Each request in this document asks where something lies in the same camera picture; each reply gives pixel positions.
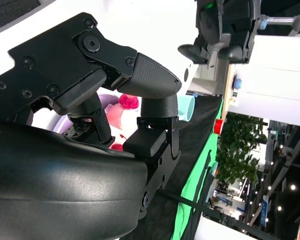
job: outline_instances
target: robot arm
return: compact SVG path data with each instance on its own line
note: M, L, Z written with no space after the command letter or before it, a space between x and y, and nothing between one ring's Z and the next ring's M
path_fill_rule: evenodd
M104 38L97 24L81 13L9 51L15 66L0 75L0 209L7 209L7 199L18 211L29 202L27 216L0 210L0 223L12 236L22 236L38 211L45 218L36 224L49 229L41 233L44 239L53 239L54 231L73 239L123 236L146 215L180 158L181 81L135 49ZM114 137L100 87L142 97L138 130L124 152L107 148ZM42 108L68 114L73 126L64 136L31 127L33 113ZM50 209L47 201L59 207ZM73 213L63 209L68 204ZM88 221L88 213L95 219ZM18 228L9 227L8 219L19 218ZM0 237L5 231L0 228Z

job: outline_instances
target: potted plant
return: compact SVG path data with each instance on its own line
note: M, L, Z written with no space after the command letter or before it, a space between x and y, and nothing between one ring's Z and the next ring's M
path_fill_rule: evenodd
M262 133L263 125L262 118L228 113L218 140L216 160L219 180L231 184L243 177L253 183L258 180L259 159L253 158L251 151L267 142Z

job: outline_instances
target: plush toy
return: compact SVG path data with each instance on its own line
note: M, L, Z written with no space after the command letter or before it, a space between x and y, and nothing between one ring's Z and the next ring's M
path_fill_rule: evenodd
M109 104L105 108L105 113L110 124L111 134L115 136L115 142L110 148L122 151L123 143L138 128L139 99L136 96L123 94L119 98L118 104Z

